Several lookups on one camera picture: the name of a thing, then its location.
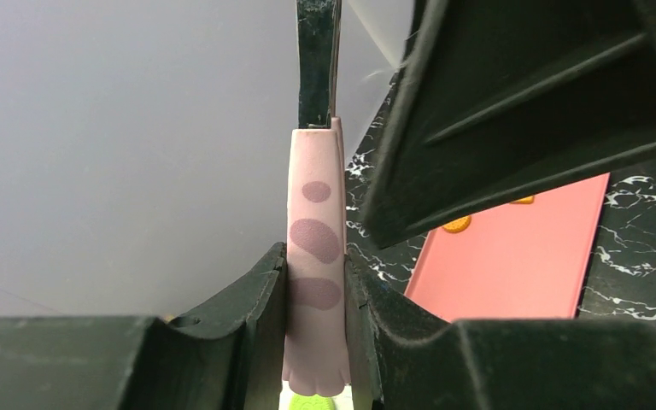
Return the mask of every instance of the pink handle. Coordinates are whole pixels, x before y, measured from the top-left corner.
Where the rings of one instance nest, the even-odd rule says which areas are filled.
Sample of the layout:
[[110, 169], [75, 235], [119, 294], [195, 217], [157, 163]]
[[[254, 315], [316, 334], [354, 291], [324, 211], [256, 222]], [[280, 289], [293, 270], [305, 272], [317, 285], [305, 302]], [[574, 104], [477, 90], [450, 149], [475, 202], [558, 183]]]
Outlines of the pink handle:
[[345, 188], [336, 130], [295, 130], [288, 171], [290, 307], [283, 379], [299, 395], [349, 382], [343, 300]]

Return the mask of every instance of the black plastic holder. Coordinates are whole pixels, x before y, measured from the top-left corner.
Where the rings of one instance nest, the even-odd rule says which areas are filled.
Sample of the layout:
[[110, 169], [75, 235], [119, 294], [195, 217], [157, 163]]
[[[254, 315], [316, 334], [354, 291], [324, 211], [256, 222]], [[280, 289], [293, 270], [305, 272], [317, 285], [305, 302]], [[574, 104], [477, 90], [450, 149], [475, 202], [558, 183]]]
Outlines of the black plastic holder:
[[[0, 409], [277, 410], [285, 245], [172, 320], [0, 319]], [[627, 320], [461, 321], [427, 313], [350, 252], [356, 410], [656, 409], [656, 328]]]
[[362, 207], [385, 248], [656, 157], [656, 0], [416, 0]]

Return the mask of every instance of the orange dot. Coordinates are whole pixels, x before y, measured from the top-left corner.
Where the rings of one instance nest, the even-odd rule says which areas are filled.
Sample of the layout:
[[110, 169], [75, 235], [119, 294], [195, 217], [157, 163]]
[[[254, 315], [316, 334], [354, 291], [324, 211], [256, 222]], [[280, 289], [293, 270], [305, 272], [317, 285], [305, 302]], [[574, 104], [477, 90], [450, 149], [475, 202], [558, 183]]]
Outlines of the orange dot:
[[527, 196], [526, 198], [518, 199], [512, 203], [522, 203], [522, 204], [530, 204], [534, 202], [534, 196]]
[[464, 231], [469, 227], [469, 224], [472, 222], [471, 216], [465, 216], [463, 218], [458, 218], [457, 220], [452, 220], [443, 226], [443, 229], [449, 233], [459, 233]]

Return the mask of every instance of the gray wall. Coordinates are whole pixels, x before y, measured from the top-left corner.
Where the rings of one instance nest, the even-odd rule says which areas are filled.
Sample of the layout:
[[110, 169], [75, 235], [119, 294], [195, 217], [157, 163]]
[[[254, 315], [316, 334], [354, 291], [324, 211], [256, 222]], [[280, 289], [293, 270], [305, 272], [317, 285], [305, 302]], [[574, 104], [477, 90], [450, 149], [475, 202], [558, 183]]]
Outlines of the gray wall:
[[[388, 3], [343, 12], [348, 156], [407, 32]], [[294, 9], [0, 0], [0, 314], [180, 313], [284, 240]]]

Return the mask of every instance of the pink tray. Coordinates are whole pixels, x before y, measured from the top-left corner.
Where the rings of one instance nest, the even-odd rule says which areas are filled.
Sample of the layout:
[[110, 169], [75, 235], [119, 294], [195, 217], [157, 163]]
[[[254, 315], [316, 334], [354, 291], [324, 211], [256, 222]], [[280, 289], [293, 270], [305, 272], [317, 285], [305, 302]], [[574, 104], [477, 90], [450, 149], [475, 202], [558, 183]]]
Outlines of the pink tray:
[[572, 318], [609, 174], [474, 214], [429, 233], [406, 296], [456, 319]]

